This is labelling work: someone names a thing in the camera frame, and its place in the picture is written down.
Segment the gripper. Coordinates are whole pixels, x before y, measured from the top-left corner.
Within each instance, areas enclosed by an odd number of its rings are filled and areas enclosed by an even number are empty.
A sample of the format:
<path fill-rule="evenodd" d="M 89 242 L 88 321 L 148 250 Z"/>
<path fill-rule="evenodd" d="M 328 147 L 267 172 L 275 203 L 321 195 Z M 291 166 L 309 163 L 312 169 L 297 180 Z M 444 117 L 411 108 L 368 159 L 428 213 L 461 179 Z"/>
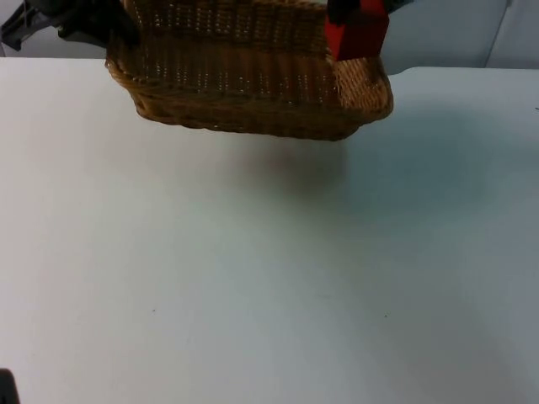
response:
<path fill-rule="evenodd" d="M 36 11 L 40 29 L 54 27 L 64 40 L 106 45 L 110 31 L 127 45 L 139 43 L 137 25 L 121 1 L 26 1 Z"/>

